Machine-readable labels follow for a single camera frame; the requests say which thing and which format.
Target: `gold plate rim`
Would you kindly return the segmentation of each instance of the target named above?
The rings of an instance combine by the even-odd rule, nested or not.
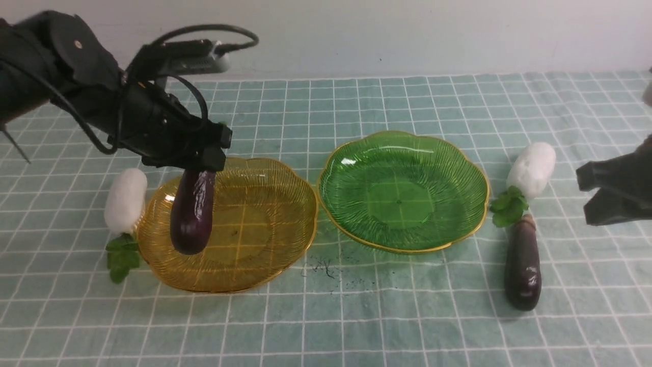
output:
[[[285,163],[283,163],[282,161],[277,160],[277,159],[262,158],[262,157],[255,157],[255,158],[242,158],[242,157],[232,157],[232,156],[229,156],[229,157],[227,157],[226,159],[227,159],[228,161],[230,160],[230,161],[244,161],[244,162],[247,162],[247,161],[270,161],[270,162],[275,162],[275,163],[280,164],[280,166],[282,167],[283,170],[292,173],[293,178],[294,178],[295,180],[297,180],[297,182],[299,182],[299,184],[307,186],[307,188],[309,188],[309,189],[310,189],[310,192],[312,193],[312,198],[310,197],[311,195],[305,195],[305,196],[306,196],[306,198],[308,198],[309,200],[311,200],[311,201],[314,202],[314,204],[315,204],[315,205],[314,205],[314,206],[315,206],[315,212],[314,212],[314,214],[313,214],[313,216],[312,216],[312,234],[310,235],[310,238],[309,238],[309,239],[306,241],[306,243],[304,244],[302,250],[301,250],[301,251],[298,251],[296,256],[293,256],[292,258],[290,258],[291,261],[288,262],[288,265],[283,266],[283,267],[280,268],[276,273],[274,273],[274,274],[272,274],[272,275],[270,275],[270,276],[267,276],[267,277],[261,278],[261,280],[255,282],[255,283],[252,283],[252,284],[249,285],[249,286],[242,287],[241,289],[230,289],[230,290],[219,290],[219,291],[213,291],[213,290],[197,291],[197,290],[189,289],[189,287],[176,287],[176,286],[172,286],[172,285],[170,285],[170,284],[166,281],[166,277],[162,275],[162,273],[158,270],[158,268],[155,267],[155,266],[152,266],[152,265],[151,265],[151,263],[147,260],[146,256],[144,256],[143,251],[142,251],[142,249],[141,249],[141,248],[142,248],[142,244],[141,244],[141,242],[138,240],[138,237],[139,237],[138,234],[139,234],[139,232],[140,232],[140,228],[141,228],[140,224],[143,223],[143,220],[142,220],[142,219],[143,219],[145,216],[147,216],[147,214],[151,211],[151,206],[153,205],[153,200],[150,199],[149,202],[147,203],[147,206],[146,206],[146,209],[145,209],[143,215],[141,216],[140,220],[138,221],[138,224],[139,224],[139,225],[137,225],[136,228],[134,229],[134,236],[135,236],[136,241],[137,241],[137,243],[138,243],[138,252],[140,253],[140,256],[143,258],[143,260],[145,261],[145,263],[147,263],[147,265],[149,266],[149,268],[150,268],[150,270],[152,271],[152,273],[154,274],[154,276],[155,276],[156,278],[158,278],[158,279],[159,279],[163,284],[166,284],[166,285],[168,285],[169,287],[172,287],[172,288],[174,288],[174,289],[179,289],[179,290],[182,290],[182,291],[192,292],[192,293],[214,294],[214,295],[219,295],[219,294],[232,294],[232,293],[241,293],[241,292],[248,291],[248,290],[250,290],[250,289],[253,289],[253,288],[259,287],[259,286],[261,286],[261,285],[263,285],[263,284],[265,284],[265,283],[271,281],[272,279],[278,277],[279,275],[281,275],[281,273],[283,273],[283,272],[286,271],[289,267],[291,267],[294,263],[296,263],[297,260],[299,260],[299,259],[300,259],[300,258],[301,258],[305,253],[306,253],[306,251],[308,251],[308,249],[309,249],[310,246],[312,245],[312,242],[314,241],[314,239],[315,239],[315,237],[316,237],[316,235],[317,235],[317,224],[318,224],[318,222],[319,222],[319,195],[317,195],[316,190],[314,189],[314,187],[313,187],[312,185],[310,185],[310,183],[309,183],[307,180],[305,180],[303,177],[299,176],[299,175],[298,175],[298,174],[297,174],[297,173],[296,173],[296,172],[295,172],[295,171],[294,171],[290,166],[288,166],[287,164],[285,164]],[[163,187],[164,185],[166,185],[168,182],[170,182],[170,181],[172,181],[172,180],[176,180],[176,178],[172,178],[172,179],[170,179],[170,180],[168,180],[168,181],[165,181],[165,182],[163,183],[163,185],[159,186],[159,187],[156,189],[154,195],[155,195],[159,190],[161,190],[161,187]]]
[[[471,164],[471,166],[473,166],[473,168],[475,168],[478,172],[480,172],[482,174],[482,177],[484,178],[484,185],[485,185],[485,188],[486,188],[486,196],[484,198],[484,206],[483,206],[482,218],[478,221],[478,224],[474,229],[470,230],[467,234],[463,235],[462,237],[459,237],[459,238],[457,238],[457,239],[455,239],[453,241],[447,242],[446,244],[439,245],[439,246],[436,246],[436,247],[431,247],[431,248],[427,248],[427,249],[396,249],[396,248],[389,247],[389,246],[384,246],[384,245],[381,245],[381,244],[375,244],[373,242],[369,242],[369,241],[367,241],[367,240],[365,240],[363,238],[360,238],[360,237],[354,235],[353,233],[350,233],[349,231],[347,231],[345,228],[342,227],[341,224],[339,224],[337,222],[337,220],[333,217],[333,215],[332,215],[331,211],[329,210],[329,208],[324,203],[324,200],[323,200],[323,197],[322,197],[322,194],[321,194],[321,179],[322,179],[322,176],[328,170],[329,165],[331,164],[331,160],[333,159],[333,156],[340,149],[344,148],[345,146],[348,146],[348,145],[354,144],[354,143],[359,143],[359,142],[361,142],[361,141],[363,141],[365,139],[369,139],[369,138],[371,138],[373,136],[384,135],[384,134],[388,134],[388,133],[405,134],[405,135],[409,135],[412,138],[427,138],[427,139],[432,139],[432,140],[438,140],[440,142],[448,144],[448,145],[452,146],[464,158],[464,160],[467,163]],[[466,238],[469,238],[470,236],[473,236],[473,234],[476,233],[480,229],[480,227],[482,226],[482,224],[486,220],[487,213],[488,213],[489,198],[491,197],[491,185],[489,184],[489,178],[484,173],[484,171],[480,167],[478,167],[478,165],[476,165],[473,161],[471,161],[469,159],[469,157],[467,157],[466,154],[464,154],[464,152],[458,146],[456,146],[455,144],[453,144],[451,142],[448,142],[448,141],[446,141],[446,140],[444,140],[442,138],[438,138],[436,136],[416,135],[416,134],[409,133],[407,131],[401,131],[401,130],[378,131],[376,133],[369,134],[369,135],[365,136],[364,138],[352,140],[350,142],[346,142],[346,143],[342,144],[341,146],[337,147],[335,150],[333,150],[329,154],[328,158],[326,158],[326,165],[324,166],[324,168],[319,173],[319,176],[317,177],[316,186],[317,186],[317,189],[316,189],[316,191],[317,191],[317,199],[319,200],[319,205],[324,209],[324,212],[326,212],[326,215],[328,216],[328,218],[331,220],[331,222],[333,224],[335,224],[335,227],[337,227],[340,231],[342,231],[344,234],[346,234],[347,236],[349,236],[353,240],[355,240],[355,241],[357,241],[357,242],[359,242],[359,243],[361,243],[363,245],[372,247],[374,249],[380,249],[380,250],[383,250],[383,251],[388,251],[388,252],[392,252],[392,253],[399,253],[399,254],[406,254],[406,255],[410,255],[410,254],[415,255],[415,254],[420,254],[420,253],[431,253],[431,252],[439,251],[439,250],[445,249],[446,247],[450,247],[451,245],[453,245],[453,244],[455,244],[457,242],[461,242],[461,241],[465,240]]]

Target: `radish leaves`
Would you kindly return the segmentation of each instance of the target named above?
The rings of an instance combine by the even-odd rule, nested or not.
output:
[[[140,266],[138,243],[129,234],[123,233],[106,244],[106,267],[115,284],[122,283],[132,269]]]
[[[523,217],[523,212],[529,209],[527,200],[521,190],[510,186],[504,193],[492,201],[489,211],[494,214],[494,225],[508,227]]]

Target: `white wall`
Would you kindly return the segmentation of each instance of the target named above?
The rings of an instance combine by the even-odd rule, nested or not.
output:
[[[258,33],[221,78],[652,66],[652,0],[0,0],[9,22],[47,8],[79,14],[122,65],[183,25]]]

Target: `white radish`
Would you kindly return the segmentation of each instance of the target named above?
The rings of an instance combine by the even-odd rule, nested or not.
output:
[[[111,233],[131,233],[145,208],[147,176],[129,168],[115,177],[104,207],[104,221]]]
[[[550,144],[533,143],[516,159],[507,176],[507,187],[516,186],[527,200],[534,199],[548,185],[556,160],[555,148]]]

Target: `green plate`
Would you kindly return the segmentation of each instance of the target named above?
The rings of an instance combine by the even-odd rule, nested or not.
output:
[[[443,249],[472,235],[487,214],[489,181],[452,144],[383,131],[337,148],[317,182],[333,223],[385,251]]]

